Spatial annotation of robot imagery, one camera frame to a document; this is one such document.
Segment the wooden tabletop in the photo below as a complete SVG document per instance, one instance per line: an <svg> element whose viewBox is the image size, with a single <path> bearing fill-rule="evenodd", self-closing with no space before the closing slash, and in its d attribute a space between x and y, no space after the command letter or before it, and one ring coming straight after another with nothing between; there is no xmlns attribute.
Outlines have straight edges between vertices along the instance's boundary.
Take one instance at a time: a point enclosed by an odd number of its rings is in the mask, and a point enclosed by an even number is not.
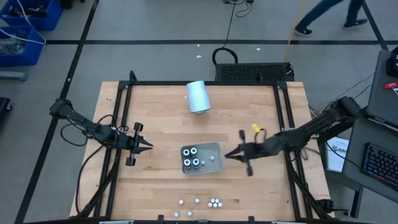
<svg viewBox="0 0 398 224"><path fill-rule="evenodd" d="M117 82L102 83L94 121L112 114ZM310 120L303 83L288 83L289 96L296 126ZM244 164L224 159L221 172L204 175L185 175L181 170L180 148L184 145L218 142L223 154L239 144L238 130L246 132L252 141L252 124L267 129L268 135L279 132L274 92L271 86L206 86L211 110L191 114L184 98L186 86L134 86L127 125L133 134L134 122L144 125L142 135L154 145L153 150L136 156L134 167L125 166L128 151L123 151L114 198L112 219L155 220L294 220L289 183L283 152L251 162L254 175L246 175ZM280 92L285 115L283 93ZM123 103L118 121L123 113ZM99 144L89 141L87 158ZM308 147L318 150L316 141ZM104 158L103 149L86 165L80 182L79 207L82 209L98 188ZM330 198L319 155L307 152L303 161L309 189L316 199ZM208 208L211 198L219 198L222 208ZM102 214L108 199L104 194ZM298 189L301 214L305 212ZM74 205L71 215L76 214Z"/></svg>

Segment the blue bin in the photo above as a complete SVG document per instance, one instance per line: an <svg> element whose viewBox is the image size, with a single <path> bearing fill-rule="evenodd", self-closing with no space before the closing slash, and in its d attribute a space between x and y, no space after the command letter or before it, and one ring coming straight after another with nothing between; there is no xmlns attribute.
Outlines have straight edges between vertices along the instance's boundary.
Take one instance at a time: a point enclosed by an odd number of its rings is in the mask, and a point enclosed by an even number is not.
<svg viewBox="0 0 398 224"><path fill-rule="evenodd" d="M28 20L36 28L36 30L54 30L57 26L58 21L62 15L62 7L58 0L19 0L23 6L25 5L43 5L47 6L47 17L46 18L38 18L38 17L28 17ZM14 17L8 16L8 11L10 6L15 6L18 9L21 7L18 4L17 0L8 0L7 3L0 11L0 19L4 19L8 25L10 26L23 26L29 25L25 17Z"/></svg>
<svg viewBox="0 0 398 224"><path fill-rule="evenodd" d="M43 42L43 39L32 26L0 27L0 29L11 35L16 34L19 30L28 34L27 39ZM5 38L9 38L9 36L0 32L0 39ZM22 51L22 53L0 55L0 67L35 65L39 60L42 48L42 44L26 42L24 51Z"/></svg>

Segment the concrete floor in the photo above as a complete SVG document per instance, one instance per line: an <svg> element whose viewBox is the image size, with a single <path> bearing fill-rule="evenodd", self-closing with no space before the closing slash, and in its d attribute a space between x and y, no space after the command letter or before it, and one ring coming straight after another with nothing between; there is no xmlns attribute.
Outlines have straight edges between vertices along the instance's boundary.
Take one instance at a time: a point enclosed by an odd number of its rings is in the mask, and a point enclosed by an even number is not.
<svg viewBox="0 0 398 224"><path fill-rule="evenodd" d="M305 10L317 2L307 1ZM367 1L367 4L387 44L398 44L398 25L392 22L396 20L398 2ZM211 54L220 44L203 44L206 41L202 40L225 38L231 5L224 5L221 0L100 0L87 40L198 40L198 43L84 45L74 69L71 63L92 5L93 0L86 0L85 4L77 1L72 10L63 13L55 31L43 32L44 37L54 41L44 46L36 66L2 68L27 72L29 77L26 82L0 80L0 96L9 97L14 105L0 133L0 175L12 176L0 181L0 223L14 222L49 129L49 108L60 96L68 73L74 74L68 99L89 118L94 115L101 82L126 80L130 70L135 71L139 80L214 80ZM369 24L356 30L341 29L347 6L348 1L335 6L310 26L314 34L309 40L339 41L331 45L290 46L289 61L294 65L295 79L304 82L308 101L314 108L325 106L374 72L381 46ZM250 15L234 17L229 38L287 40L299 9L299 0L257 0ZM363 10L359 16L366 17ZM352 45L348 45L344 40L371 40L369 43L376 44L350 42ZM283 62L287 48L284 44L228 47L238 54L240 62ZM232 63L231 57L222 53L218 61ZM347 95L358 94L370 83L371 79ZM367 91L357 98L361 106L366 106L368 95ZM61 140L59 130L63 124L58 123L53 136L26 222L67 218L70 212L84 149ZM69 135L79 137L76 133ZM328 183L337 206L350 208L353 191L332 181ZM396 211L398 204L366 190L359 218L354 221L398 223Z"/></svg>

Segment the red object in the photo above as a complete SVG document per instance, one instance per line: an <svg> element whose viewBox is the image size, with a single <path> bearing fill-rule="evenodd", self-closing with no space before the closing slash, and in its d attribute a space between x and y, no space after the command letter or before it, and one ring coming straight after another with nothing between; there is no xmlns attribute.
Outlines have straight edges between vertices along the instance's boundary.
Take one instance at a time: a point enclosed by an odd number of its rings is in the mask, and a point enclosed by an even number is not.
<svg viewBox="0 0 398 224"><path fill-rule="evenodd" d="M389 89L396 88L396 87L398 87L398 82L388 83L388 84L384 85L385 90L389 90Z"/></svg>

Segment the keyboard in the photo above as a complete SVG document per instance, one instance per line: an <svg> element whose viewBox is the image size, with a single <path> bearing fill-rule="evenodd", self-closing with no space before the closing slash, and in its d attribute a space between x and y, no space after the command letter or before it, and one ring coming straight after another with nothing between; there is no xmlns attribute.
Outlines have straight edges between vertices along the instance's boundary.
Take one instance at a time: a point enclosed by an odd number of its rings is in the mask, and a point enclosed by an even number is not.
<svg viewBox="0 0 398 224"><path fill-rule="evenodd" d="M367 143L361 172L398 191L398 155Z"/></svg>

